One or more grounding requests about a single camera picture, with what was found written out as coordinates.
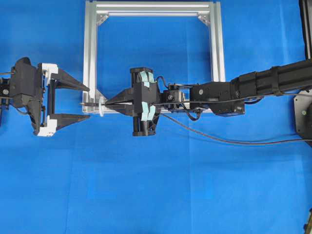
black bracket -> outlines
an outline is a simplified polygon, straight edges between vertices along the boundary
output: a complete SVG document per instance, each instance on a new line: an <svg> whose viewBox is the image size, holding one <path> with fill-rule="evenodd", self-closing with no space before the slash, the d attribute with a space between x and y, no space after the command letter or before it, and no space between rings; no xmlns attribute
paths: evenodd
<svg viewBox="0 0 312 234"><path fill-rule="evenodd" d="M311 90L301 91L300 94L312 94ZM296 121L296 131L303 139L312 139L312 97L296 96L293 99Z"/></svg>

wire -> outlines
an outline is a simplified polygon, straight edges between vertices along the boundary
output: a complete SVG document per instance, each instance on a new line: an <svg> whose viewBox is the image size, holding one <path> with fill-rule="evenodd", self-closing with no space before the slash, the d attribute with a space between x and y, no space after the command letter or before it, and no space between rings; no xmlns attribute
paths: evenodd
<svg viewBox="0 0 312 234"><path fill-rule="evenodd" d="M183 109L186 111L186 114L187 114L188 118L189 118L191 121L197 121L197 120L199 120L200 115L201 115L201 112L197 112L197 113L196 113L196 118L194 118L193 116L191 116L190 111L186 108L186 106L185 106L184 104L182 104L182 106L183 106Z"/></svg>
<svg viewBox="0 0 312 234"><path fill-rule="evenodd" d="M255 100L255 101L246 101L245 104L247 105L253 105L253 104L256 104L258 102L260 102L263 98L259 98L258 100Z"/></svg>
<svg viewBox="0 0 312 234"><path fill-rule="evenodd" d="M282 95L285 95L285 96L302 96L302 97L312 98L312 95L308 95L308 94L288 94L288 93L283 93ZM241 98L236 98L236 99L231 99L231 100L224 100L224 101L163 102L163 103L152 103L152 105L160 106L160 105L183 104L183 103L226 103L226 102L233 102L233 101L242 101L242 100L251 99L251 98L261 98L262 99L264 97L271 97L271 96L275 96L275 95L274 94L254 95L254 96L241 97Z"/></svg>
<svg viewBox="0 0 312 234"><path fill-rule="evenodd" d="M312 139L290 139L290 140L280 140L280 141L272 141L272 142L248 142L248 141L233 141L233 140L224 140L224 139L220 139L205 133L202 133L198 130L195 130L193 128L190 128L186 125L184 125L183 123L177 121L174 118L171 118L170 116L160 113L161 115L165 116L166 118L170 119L171 121L173 121L174 123L180 125L181 127L185 128L186 130L189 130L191 132L194 132L196 134L202 135L204 137L207 137L209 139L212 140L216 140L216 141L220 141L226 144L234 144L234 145L250 145L250 146L263 146L263 145L275 145L275 144L282 144L282 143L292 143L292 142L299 142L299 141L312 141Z"/></svg>
<svg viewBox="0 0 312 234"><path fill-rule="evenodd" d="M12 74L15 74L15 72L2 72L2 73L0 73L0 76L12 75Z"/></svg>
<svg viewBox="0 0 312 234"><path fill-rule="evenodd" d="M249 98L263 98L268 96L275 96L274 94L265 94L265 95L254 95L249 97L236 98L231 100L224 101L180 101L180 102L163 102L163 103L152 103L152 105L170 105L170 104L183 104L183 103L225 103L225 102L233 102L233 101L241 101Z"/></svg>
<svg viewBox="0 0 312 234"><path fill-rule="evenodd" d="M158 79L162 79L162 82L163 82L164 86L168 89L168 86L166 85L165 78L163 76L159 76L159 77L156 78L157 82L158 82Z"/></svg>

light blue tape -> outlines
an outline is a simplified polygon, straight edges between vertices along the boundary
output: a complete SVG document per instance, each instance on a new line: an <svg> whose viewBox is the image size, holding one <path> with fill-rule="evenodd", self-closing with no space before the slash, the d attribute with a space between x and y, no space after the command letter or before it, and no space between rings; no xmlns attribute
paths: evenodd
<svg viewBox="0 0 312 234"><path fill-rule="evenodd" d="M140 72L140 74L141 74L141 77L142 77L142 82L144 82L144 86L149 88L150 87L150 83L148 81L146 72Z"/></svg>
<svg viewBox="0 0 312 234"><path fill-rule="evenodd" d="M154 74L153 73L148 73L148 78L149 78L149 81L150 81L150 83L154 83L155 82L155 80L154 80Z"/></svg>
<svg viewBox="0 0 312 234"><path fill-rule="evenodd" d="M148 113L147 120L153 120L154 114L156 111L156 107L153 105L150 107L150 112Z"/></svg>
<svg viewBox="0 0 312 234"><path fill-rule="evenodd" d="M143 113L142 113L142 117L141 117L141 121L147 121L148 119L148 105L147 102L142 102L142 108L143 108Z"/></svg>
<svg viewBox="0 0 312 234"><path fill-rule="evenodd" d="M144 86L146 86L146 87L150 87L150 83L149 82L144 82Z"/></svg>
<svg viewBox="0 0 312 234"><path fill-rule="evenodd" d="M142 77L143 82L148 82L147 74L146 72L140 72L140 75Z"/></svg>

blue backdrop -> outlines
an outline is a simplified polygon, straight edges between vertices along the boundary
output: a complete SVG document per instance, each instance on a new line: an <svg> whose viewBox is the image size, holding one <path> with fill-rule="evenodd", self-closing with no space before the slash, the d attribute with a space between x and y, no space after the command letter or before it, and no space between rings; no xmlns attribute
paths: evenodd
<svg viewBox="0 0 312 234"><path fill-rule="evenodd" d="M83 0L1 1L0 71L29 56L83 71ZM304 59L298 0L222 0L227 80ZM130 86L129 69L168 82L210 81L208 32L196 18L109 18L98 32L98 88ZM81 113L81 92L57 91L56 112ZM291 97L268 97L246 115L183 123L217 137L298 137ZM2 234L302 233L312 207L312 149L211 142L161 118L153 137L132 119L92 116L52 138L32 135L10 108L0 128Z"/></svg>

